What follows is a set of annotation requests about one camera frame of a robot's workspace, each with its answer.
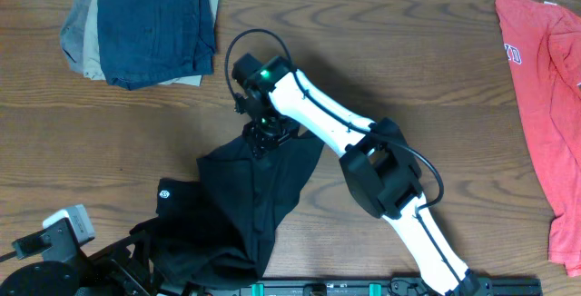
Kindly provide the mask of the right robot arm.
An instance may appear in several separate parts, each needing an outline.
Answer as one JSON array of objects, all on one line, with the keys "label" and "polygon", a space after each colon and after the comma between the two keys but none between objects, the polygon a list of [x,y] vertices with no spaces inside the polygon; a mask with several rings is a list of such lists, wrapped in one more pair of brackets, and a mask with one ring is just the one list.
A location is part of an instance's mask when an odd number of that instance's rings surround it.
[{"label": "right robot arm", "polygon": [[244,139],[257,158],[295,137],[301,126],[338,155],[351,196],[374,218],[389,223],[419,267],[421,279],[440,295],[476,295],[477,275],[452,250],[435,223],[420,183],[420,165],[433,166],[410,148],[390,119],[376,123],[319,90],[289,60],[262,64],[250,54],[235,62],[239,113],[251,122]]}]

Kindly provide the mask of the black t-shirt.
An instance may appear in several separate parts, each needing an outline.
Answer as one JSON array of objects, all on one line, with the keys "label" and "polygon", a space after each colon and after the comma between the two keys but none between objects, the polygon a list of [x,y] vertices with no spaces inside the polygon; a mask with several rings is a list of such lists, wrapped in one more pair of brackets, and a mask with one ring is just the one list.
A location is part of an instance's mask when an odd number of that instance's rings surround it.
[{"label": "black t-shirt", "polygon": [[311,132],[257,159],[237,137],[197,159],[199,179],[160,180],[156,217],[132,233],[151,238],[150,259],[169,282],[235,290],[260,280],[276,229],[299,203],[323,141]]}]

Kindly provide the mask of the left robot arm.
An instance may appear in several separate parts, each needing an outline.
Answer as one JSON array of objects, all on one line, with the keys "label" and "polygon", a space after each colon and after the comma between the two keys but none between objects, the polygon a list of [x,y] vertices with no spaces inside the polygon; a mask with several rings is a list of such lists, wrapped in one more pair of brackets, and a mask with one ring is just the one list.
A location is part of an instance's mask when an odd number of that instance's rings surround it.
[{"label": "left robot arm", "polygon": [[162,276],[150,263],[151,238],[130,235],[91,256],[86,255],[65,218],[12,242],[14,250],[1,257],[42,260],[10,274],[1,283],[1,296],[152,296]]}]

